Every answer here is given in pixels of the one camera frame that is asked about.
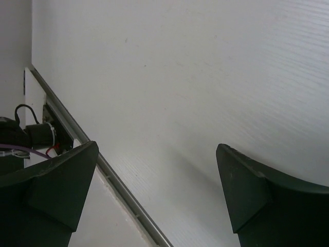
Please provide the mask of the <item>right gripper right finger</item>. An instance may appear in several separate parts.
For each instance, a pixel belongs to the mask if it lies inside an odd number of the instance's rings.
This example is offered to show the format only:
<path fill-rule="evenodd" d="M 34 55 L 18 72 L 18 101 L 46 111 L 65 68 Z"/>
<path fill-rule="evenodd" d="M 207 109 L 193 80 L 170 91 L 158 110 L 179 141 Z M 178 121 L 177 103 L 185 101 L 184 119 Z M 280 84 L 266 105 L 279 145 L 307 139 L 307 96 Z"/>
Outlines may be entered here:
<path fill-rule="evenodd" d="M 241 246 L 328 246 L 328 187 L 259 163 L 226 144 L 216 159 Z"/>

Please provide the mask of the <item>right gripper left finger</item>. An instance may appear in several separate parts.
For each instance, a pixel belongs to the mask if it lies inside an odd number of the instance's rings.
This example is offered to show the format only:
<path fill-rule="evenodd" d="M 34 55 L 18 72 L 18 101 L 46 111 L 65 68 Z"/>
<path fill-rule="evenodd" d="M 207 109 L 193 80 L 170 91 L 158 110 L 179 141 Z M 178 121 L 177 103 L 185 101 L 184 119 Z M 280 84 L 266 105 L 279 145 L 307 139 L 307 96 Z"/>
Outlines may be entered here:
<path fill-rule="evenodd" d="M 94 175 L 95 141 L 1 176 L 1 246 L 68 246 Z"/>

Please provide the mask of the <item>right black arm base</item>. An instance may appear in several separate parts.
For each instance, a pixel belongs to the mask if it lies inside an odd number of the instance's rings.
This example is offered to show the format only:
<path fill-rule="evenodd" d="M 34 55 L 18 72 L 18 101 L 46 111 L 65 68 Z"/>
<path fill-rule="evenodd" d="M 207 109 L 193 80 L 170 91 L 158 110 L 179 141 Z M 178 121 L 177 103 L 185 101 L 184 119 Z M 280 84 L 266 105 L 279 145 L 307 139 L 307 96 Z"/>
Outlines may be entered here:
<path fill-rule="evenodd" d="M 25 128 L 20 127 L 18 110 L 26 107 L 35 121 Z M 57 155 L 73 148 L 74 139 L 69 136 L 50 106 L 43 106 L 42 121 L 39 122 L 32 107 L 20 104 L 14 111 L 14 119 L 1 117 L 1 175 L 24 168 L 24 161 L 32 154 L 46 149 L 41 157 L 49 158 L 54 151 Z"/>

